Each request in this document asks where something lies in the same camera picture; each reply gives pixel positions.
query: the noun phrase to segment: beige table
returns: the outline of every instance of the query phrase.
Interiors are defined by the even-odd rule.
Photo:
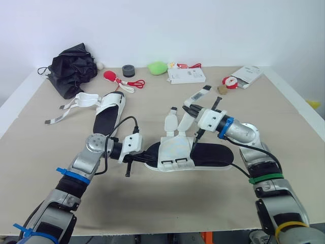
[[[211,107],[216,86],[237,68],[203,68],[206,84],[213,87],[199,104]],[[121,69],[112,69],[122,77]],[[116,85],[102,79],[103,71],[83,86],[87,93],[105,95]],[[152,76],[137,69],[129,80],[146,80],[143,90],[126,95],[122,117],[138,119],[144,149],[159,141],[170,107],[183,101],[205,84],[170,85],[167,74]],[[94,109],[75,109],[63,121],[47,126],[45,119],[61,115],[68,103],[45,81],[0,140],[0,235],[17,234],[13,223],[23,224],[30,212],[61,178],[55,171],[65,168],[84,147],[92,133]],[[231,90],[219,109],[241,122],[255,124],[262,140],[280,160],[285,178],[305,206],[311,223],[325,221],[324,141],[297,113],[274,85],[262,76],[246,90]],[[123,138],[133,129],[130,120],[118,130]],[[188,135],[197,130],[192,126]],[[238,148],[206,133],[202,142],[221,143],[234,152],[235,163],[244,167]],[[216,231],[259,228],[256,197],[247,178],[235,168],[228,171],[162,173],[134,163],[130,178],[126,165],[109,161],[109,171],[95,176],[76,212],[74,235],[132,234]]]

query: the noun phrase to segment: shoe insole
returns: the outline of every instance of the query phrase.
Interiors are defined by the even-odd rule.
[[[147,155],[158,159],[160,142],[151,145],[146,150]],[[197,167],[225,167],[234,161],[233,152],[226,146],[211,143],[198,143],[191,155]],[[157,161],[149,162],[147,165],[157,168]]]
[[[118,114],[118,106],[108,107],[97,114],[92,131],[107,136],[115,127]]]

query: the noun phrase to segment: green toy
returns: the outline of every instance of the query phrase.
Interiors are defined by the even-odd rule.
[[[148,69],[152,75],[161,75],[167,71],[167,64],[164,62],[154,62],[148,65]]]

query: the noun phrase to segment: white ball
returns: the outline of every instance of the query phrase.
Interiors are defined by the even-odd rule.
[[[96,63],[96,66],[97,66],[97,69],[98,69],[98,70],[102,70],[102,69],[104,68],[103,63],[101,63],[101,62],[97,62],[97,63]]]

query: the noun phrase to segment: white box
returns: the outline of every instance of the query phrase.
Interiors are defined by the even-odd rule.
[[[200,68],[193,69],[169,69],[169,81],[171,84],[202,83],[205,75]]]
[[[256,66],[244,66],[231,76],[237,78],[238,87],[246,89],[263,74],[262,70]]]

